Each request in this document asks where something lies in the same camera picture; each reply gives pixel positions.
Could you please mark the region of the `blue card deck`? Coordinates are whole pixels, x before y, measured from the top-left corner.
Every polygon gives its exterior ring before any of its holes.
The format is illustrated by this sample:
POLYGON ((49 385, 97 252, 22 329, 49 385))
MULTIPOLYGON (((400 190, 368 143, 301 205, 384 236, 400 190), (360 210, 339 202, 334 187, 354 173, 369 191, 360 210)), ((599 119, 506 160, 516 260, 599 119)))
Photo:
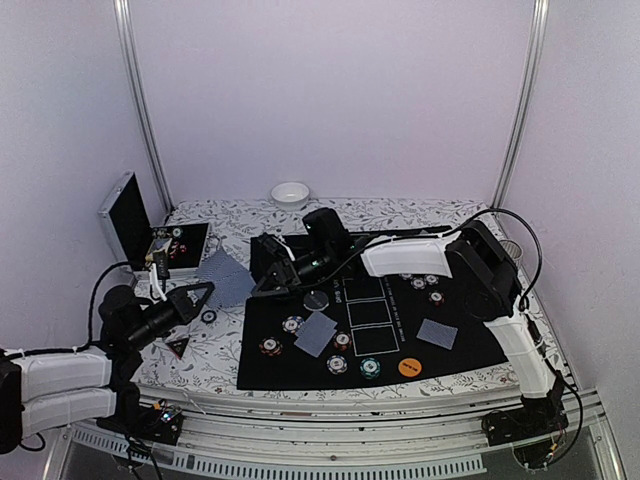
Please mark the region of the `blue card deck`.
POLYGON ((255 286, 250 272, 223 248, 202 262, 196 276, 201 282, 214 285, 206 302, 212 309, 243 306, 255 286))

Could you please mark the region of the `clear dealer button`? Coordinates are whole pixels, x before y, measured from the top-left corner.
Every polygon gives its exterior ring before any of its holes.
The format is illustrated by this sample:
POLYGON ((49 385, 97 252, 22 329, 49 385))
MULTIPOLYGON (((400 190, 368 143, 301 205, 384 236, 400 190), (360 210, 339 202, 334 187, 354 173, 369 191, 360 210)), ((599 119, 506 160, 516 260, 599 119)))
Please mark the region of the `clear dealer button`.
POLYGON ((329 296, 320 290, 311 290, 303 297, 303 306, 311 312, 322 312, 329 303, 329 296))

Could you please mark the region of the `red chip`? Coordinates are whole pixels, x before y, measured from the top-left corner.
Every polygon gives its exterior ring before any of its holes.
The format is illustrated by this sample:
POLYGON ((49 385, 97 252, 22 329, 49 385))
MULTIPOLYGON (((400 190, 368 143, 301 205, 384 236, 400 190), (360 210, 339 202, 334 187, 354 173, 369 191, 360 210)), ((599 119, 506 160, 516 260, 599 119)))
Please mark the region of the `red chip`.
POLYGON ((275 338, 265 338, 259 345, 259 349, 262 354, 273 357, 282 353, 283 345, 275 338))
POLYGON ((351 344, 351 336, 347 333, 339 332, 334 336, 333 345, 338 351, 346 351, 351 344))
POLYGON ((439 291, 430 292, 428 298, 429 298, 429 301, 436 306, 443 304, 445 300, 444 295, 439 291))

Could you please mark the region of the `green poker chip stack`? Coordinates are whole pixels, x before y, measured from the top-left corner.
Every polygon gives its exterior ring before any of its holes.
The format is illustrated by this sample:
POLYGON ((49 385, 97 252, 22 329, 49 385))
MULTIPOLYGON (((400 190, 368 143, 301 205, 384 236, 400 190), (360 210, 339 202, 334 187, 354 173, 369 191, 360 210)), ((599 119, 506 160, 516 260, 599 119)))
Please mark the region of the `green poker chip stack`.
POLYGON ((214 311, 206 311, 201 316, 201 321, 205 324, 211 324, 217 319, 217 314, 214 311))

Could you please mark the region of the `orange big blind button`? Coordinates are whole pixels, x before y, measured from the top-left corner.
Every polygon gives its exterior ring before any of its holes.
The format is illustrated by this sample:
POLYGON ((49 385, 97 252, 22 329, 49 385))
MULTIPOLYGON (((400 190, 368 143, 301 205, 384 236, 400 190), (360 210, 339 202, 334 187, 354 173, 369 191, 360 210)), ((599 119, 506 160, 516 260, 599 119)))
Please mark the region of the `orange big blind button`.
POLYGON ((422 371, 422 364, 415 358, 404 358, 398 363, 398 372, 406 378, 417 377, 422 371))

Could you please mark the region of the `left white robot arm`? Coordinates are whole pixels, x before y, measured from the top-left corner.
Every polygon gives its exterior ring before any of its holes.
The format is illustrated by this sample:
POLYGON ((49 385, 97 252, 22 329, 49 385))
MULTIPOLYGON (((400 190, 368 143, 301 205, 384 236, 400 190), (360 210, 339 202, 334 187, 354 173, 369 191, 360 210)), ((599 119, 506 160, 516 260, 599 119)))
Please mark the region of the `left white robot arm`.
POLYGON ((2 453, 45 430, 88 419, 130 437, 175 441, 180 414, 142 406, 133 376, 142 364, 142 350, 196 319, 215 286, 200 282, 163 291, 159 270, 156 264, 148 268, 154 298, 138 297, 121 284, 101 301, 92 299, 88 314, 100 316, 102 326, 85 344, 2 351, 2 453))

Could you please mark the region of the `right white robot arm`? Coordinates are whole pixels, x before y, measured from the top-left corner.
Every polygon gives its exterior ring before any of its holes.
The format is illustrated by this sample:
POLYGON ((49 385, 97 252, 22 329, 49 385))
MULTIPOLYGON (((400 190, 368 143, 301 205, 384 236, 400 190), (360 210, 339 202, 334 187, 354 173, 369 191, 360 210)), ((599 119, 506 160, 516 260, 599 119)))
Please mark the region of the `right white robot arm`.
POLYGON ((261 268, 252 296, 311 293, 343 272, 449 278, 465 314, 491 331, 515 371, 522 397, 532 401, 518 412, 517 427, 537 436, 554 422, 556 409, 547 397, 560 381, 546 365, 537 330, 526 318, 528 292, 514 260, 476 215, 452 229, 426 233, 352 233, 330 208, 311 212, 303 223, 309 240, 301 247, 269 233, 255 238, 253 260, 272 261, 261 268))

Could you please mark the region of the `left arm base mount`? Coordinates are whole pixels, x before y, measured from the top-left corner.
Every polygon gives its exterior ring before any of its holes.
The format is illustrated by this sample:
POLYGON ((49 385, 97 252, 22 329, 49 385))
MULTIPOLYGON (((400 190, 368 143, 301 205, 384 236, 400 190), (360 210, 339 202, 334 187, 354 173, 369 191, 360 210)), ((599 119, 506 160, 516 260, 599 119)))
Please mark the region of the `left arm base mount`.
POLYGON ((98 418, 96 425, 123 436, 176 446, 182 432, 183 422, 182 409, 162 400, 152 406, 138 405, 133 419, 128 422, 125 422, 120 416, 112 415, 98 418))

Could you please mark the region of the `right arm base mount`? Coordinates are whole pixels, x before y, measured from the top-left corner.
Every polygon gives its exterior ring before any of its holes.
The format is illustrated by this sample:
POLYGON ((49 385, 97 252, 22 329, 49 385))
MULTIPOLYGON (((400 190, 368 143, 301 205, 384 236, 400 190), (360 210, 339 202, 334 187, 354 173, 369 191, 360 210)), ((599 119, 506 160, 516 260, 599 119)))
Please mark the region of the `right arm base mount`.
POLYGON ((570 426, 561 399, 521 398, 522 405, 507 410, 493 410, 481 418, 481 430, 490 446, 531 440, 565 433, 570 426))

